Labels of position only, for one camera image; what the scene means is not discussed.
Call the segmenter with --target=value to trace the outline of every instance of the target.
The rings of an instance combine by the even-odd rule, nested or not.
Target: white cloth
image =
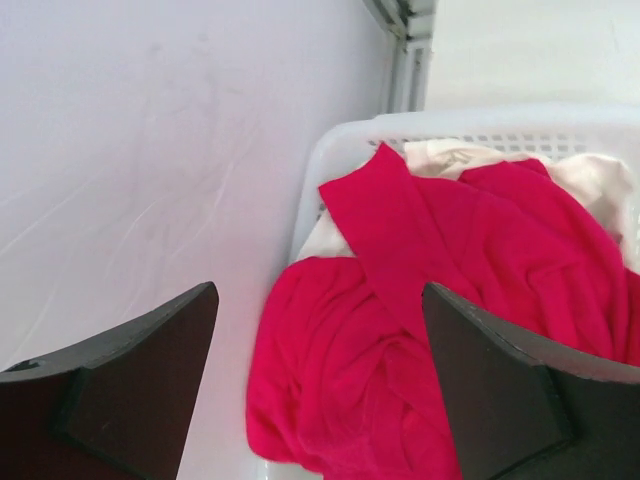
[[[505,153],[455,139],[407,143],[405,153],[407,167],[414,175],[452,180],[457,180],[462,172],[471,168],[532,157],[529,152]],[[535,158],[545,165],[553,181],[570,193],[615,238],[627,266],[637,270],[635,222],[630,205],[636,185],[625,164],[616,158],[593,153],[575,155],[559,162],[537,153]],[[353,256],[328,211],[320,216],[297,259],[313,256]]]

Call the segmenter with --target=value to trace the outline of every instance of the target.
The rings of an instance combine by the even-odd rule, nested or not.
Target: red fabric
[[[640,364],[638,277],[537,160],[454,182],[412,177],[382,146],[320,191],[356,258],[294,264],[267,300],[247,394],[259,455],[327,480],[461,479],[421,312],[427,282]]]

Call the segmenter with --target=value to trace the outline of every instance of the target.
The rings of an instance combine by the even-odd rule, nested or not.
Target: white panel
[[[360,1],[1,2],[0,367],[214,280],[180,478],[256,478],[247,367],[305,161],[377,113],[389,51]]]
[[[640,103],[640,3],[439,0],[426,105]]]

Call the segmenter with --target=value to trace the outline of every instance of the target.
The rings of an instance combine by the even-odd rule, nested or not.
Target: white laundry basket
[[[406,142],[458,138],[504,152],[536,152],[553,160],[582,152],[618,157],[640,177],[640,108],[575,104],[530,104],[382,115],[340,125],[314,150],[305,175],[289,260],[295,260],[322,210],[318,186],[367,161],[381,142],[403,152]],[[640,197],[635,219],[635,251]]]

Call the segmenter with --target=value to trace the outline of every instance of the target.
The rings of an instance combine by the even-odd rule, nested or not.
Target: red cloth
[[[327,480],[461,479],[421,312],[428,282],[640,364],[638,277],[537,160],[454,182],[412,177],[382,146],[320,192],[356,258],[298,262],[267,300],[247,393],[259,455]]]

